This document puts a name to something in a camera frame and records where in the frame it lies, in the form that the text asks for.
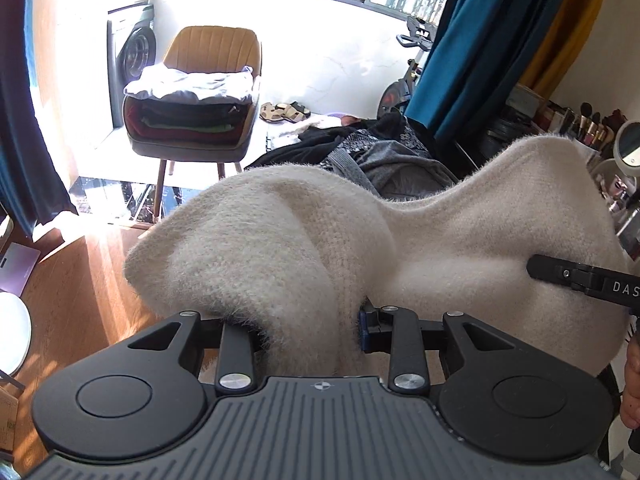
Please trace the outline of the person hand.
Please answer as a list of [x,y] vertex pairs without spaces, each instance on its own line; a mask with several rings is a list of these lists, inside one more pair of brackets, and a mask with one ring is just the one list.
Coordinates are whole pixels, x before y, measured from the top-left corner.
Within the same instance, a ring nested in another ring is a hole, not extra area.
[[620,419],[631,430],[640,425],[640,347],[639,333],[631,337],[627,346],[624,368],[625,387],[620,404]]

